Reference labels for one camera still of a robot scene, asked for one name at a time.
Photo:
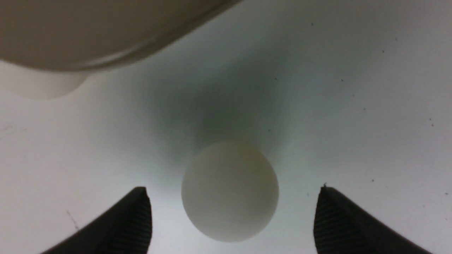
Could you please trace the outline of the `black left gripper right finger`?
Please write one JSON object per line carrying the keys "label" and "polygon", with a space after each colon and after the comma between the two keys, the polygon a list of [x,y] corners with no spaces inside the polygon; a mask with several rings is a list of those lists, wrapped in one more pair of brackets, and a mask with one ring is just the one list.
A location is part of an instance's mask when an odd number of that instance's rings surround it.
{"label": "black left gripper right finger", "polygon": [[333,187],[318,195],[313,225],[318,254],[426,254]]}

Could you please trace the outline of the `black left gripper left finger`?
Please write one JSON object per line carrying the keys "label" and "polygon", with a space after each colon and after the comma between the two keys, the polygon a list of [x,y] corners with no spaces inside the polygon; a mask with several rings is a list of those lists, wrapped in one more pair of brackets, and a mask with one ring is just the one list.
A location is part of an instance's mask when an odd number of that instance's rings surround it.
{"label": "black left gripper left finger", "polygon": [[146,254],[153,233],[151,202],[135,187],[115,205],[47,254]]}

